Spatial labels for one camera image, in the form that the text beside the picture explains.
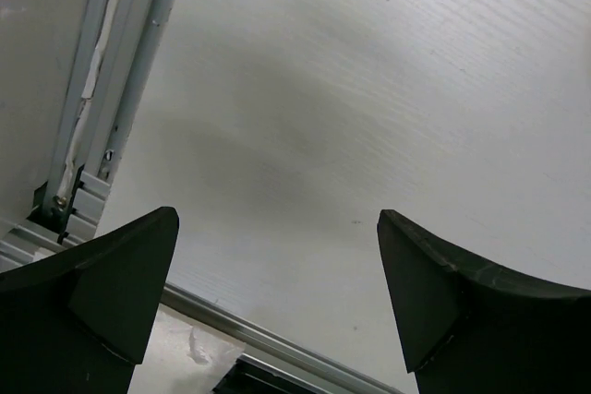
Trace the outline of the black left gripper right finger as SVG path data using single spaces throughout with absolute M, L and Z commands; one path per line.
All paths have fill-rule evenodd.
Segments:
M 509 269 L 385 209 L 380 255 L 422 393 L 586 393 L 590 293 Z

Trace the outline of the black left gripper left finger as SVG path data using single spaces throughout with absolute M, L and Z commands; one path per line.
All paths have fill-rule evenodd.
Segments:
M 1 276 L 4 393 L 126 393 L 148 347 L 179 217 L 158 208 Z

